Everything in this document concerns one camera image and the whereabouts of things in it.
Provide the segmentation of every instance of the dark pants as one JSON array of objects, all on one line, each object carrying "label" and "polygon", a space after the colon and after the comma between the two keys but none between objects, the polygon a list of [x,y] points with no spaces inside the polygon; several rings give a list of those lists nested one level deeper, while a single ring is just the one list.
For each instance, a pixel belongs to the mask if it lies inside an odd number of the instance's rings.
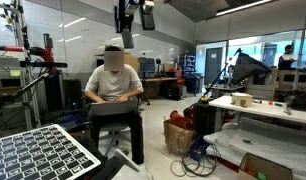
[{"label": "dark pants", "polygon": [[144,163],[142,117],[137,111],[108,116],[95,116],[92,111],[90,111],[89,121],[93,123],[91,128],[91,138],[96,147],[99,145],[99,133],[101,127],[112,121],[126,121],[131,129],[132,160],[136,164]]}]

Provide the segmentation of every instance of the calibration board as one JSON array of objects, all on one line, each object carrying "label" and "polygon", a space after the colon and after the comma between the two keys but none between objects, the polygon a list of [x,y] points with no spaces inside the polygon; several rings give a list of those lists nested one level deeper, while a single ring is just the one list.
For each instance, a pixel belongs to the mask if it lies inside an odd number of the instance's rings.
[{"label": "calibration board", "polygon": [[76,179],[101,162],[59,125],[0,139],[0,179]]}]

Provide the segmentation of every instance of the hair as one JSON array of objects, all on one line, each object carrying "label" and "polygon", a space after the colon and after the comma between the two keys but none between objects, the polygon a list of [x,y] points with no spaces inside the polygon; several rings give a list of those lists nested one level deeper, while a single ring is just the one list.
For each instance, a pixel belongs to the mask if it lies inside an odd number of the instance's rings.
[{"label": "hair", "polygon": [[116,46],[107,46],[105,47],[105,51],[122,51],[121,48]]},{"label": "hair", "polygon": [[285,51],[291,49],[292,47],[294,47],[294,46],[293,46],[293,45],[287,45],[287,46],[285,46]]}]

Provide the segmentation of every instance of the hand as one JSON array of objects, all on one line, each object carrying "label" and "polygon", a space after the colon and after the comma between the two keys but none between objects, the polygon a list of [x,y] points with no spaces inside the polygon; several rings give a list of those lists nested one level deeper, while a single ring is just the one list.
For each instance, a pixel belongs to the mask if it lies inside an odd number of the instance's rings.
[{"label": "hand", "polygon": [[107,103],[107,101],[101,100],[101,101],[97,101],[96,103]]},{"label": "hand", "polygon": [[129,98],[128,98],[127,96],[123,95],[123,96],[121,96],[121,97],[117,100],[117,102],[125,102],[125,101],[128,101],[128,100],[129,100]]}]

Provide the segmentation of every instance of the ceiling light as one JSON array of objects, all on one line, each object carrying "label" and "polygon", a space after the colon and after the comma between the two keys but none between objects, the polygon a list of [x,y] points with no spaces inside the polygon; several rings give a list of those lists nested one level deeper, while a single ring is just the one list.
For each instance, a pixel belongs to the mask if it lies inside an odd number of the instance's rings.
[{"label": "ceiling light", "polygon": [[122,39],[122,37],[113,38],[112,41],[114,41],[114,40],[119,40],[119,39]]},{"label": "ceiling light", "polygon": [[78,20],[76,20],[76,21],[73,21],[73,22],[70,22],[70,23],[68,23],[67,25],[65,25],[64,27],[66,28],[66,27],[69,27],[69,26],[71,26],[71,25],[73,25],[73,24],[75,24],[75,23],[78,23],[78,22],[80,22],[80,21],[83,21],[83,20],[85,20],[86,18],[81,18],[81,19],[78,19]]},{"label": "ceiling light", "polygon": [[251,3],[251,4],[246,4],[246,5],[243,5],[243,6],[240,6],[240,7],[228,9],[228,10],[225,10],[225,11],[222,11],[222,12],[218,12],[216,14],[216,16],[221,16],[221,15],[224,15],[224,14],[228,14],[228,13],[231,13],[231,12],[234,12],[234,11],[239,11],[241,9],[246,9],[246,8],[256,6],[256,5],[260,5],[260,4],[263,4],[263,3],[267,3],[267,2],[270,2],[270,1],[272,1],[272,0],[262,0],[262,1]]},{"label": "ceiling light", "polygon": [[65,40],[65,42],[69,42],[69,41],[73,41],[75,39],[79,39],[81,38],[82,36],[77,36],[77,37],[74,37],[74,38],[71,38],[71,39],[68,39],[68,40]]}]

